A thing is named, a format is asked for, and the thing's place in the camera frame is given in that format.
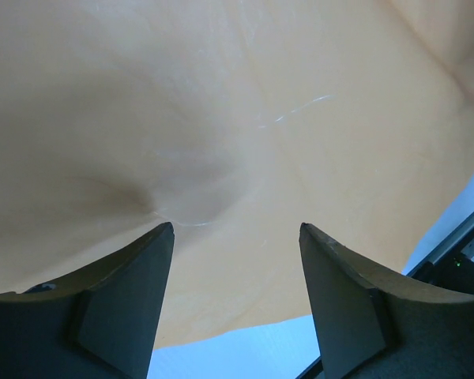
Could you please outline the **orange wrapping paper sheet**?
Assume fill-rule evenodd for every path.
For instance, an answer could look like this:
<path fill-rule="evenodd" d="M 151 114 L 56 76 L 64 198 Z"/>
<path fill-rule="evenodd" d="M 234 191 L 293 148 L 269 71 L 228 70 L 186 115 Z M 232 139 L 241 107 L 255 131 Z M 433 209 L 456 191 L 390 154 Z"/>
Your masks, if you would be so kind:
<path fill-rule="evenodd" d="M 474 1 L 0 1 L 0 293 L 175 229 L 158 347 L 403 269 L 474 173 Z"/>

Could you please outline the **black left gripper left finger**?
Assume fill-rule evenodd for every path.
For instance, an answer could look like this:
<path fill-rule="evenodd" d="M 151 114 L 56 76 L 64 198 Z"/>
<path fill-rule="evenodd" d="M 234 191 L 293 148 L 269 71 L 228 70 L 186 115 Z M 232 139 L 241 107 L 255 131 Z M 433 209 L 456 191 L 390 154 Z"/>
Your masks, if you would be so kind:
<path fill-rule="evenodd" d="M 26 292 L 0 294 L 0 378 L 144 378 L 175 232 L 128 246 Z"/>

